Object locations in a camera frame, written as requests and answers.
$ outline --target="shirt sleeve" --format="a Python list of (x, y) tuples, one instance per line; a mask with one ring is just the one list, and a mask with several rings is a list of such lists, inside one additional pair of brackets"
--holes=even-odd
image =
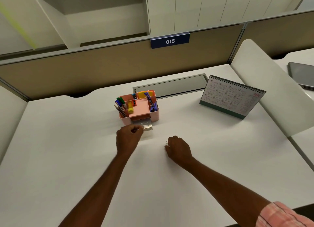
[(256, 227), (314, 227), (314, 222), (276, 201), (262, 209)]

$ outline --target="forearm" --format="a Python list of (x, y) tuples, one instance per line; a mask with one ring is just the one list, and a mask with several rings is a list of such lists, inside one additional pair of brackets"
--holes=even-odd
[(101, 226), (128, 158), (116, 156), (59, 227)]
[(270, 203), (257, 193), (195, 159), (185, 169), (203, 184), (242, 227), (254, 227), (261, 210)]

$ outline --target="number plate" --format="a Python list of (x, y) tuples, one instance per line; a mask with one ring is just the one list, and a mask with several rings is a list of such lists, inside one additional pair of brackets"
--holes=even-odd
[(190, 33), (181, 33), (172, 36), (156, 37), (150, 40), (152, 49), (160, 48), (164, 46), (173, 46), (183, 43), (189, 43)]

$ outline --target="desk organizer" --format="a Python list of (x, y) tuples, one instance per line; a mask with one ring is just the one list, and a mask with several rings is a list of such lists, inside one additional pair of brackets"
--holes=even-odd
[[(154, 90), (147, 90), (152, 91), (153, 95), (151, 95), (151, 99), (153, 103), (156, 102), (156, 94)], [(122, 120), (124, 125), (131, 124), (132, 121), (150, 118), (152, 122), (155, 122), (159, 120), (159, 106), (158, 110), (154, 112), (150, 112), (151, 103), (148, 102), (147, 98), (139, 98), (139, 93), (136, 94), (136, 106), (133, 107), (134, 112), (132, 114), (129, 114), (127, 110), (124, 110), (124, 113), (127, 115), (127, 117), (123, 117), (121, 114), (119, 114), (120, 119)], [(123, 95), (120, 96), (120, 98), (123, 98), (125, 103), (127, 104), (129, 101), (133, 100), (132, 94), (129, 95)]]

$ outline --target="laptop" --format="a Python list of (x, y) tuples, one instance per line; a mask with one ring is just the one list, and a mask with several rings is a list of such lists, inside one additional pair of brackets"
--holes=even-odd
[(288, 73), (303, 89), (314, 91), (314, 66), (289, 62)]

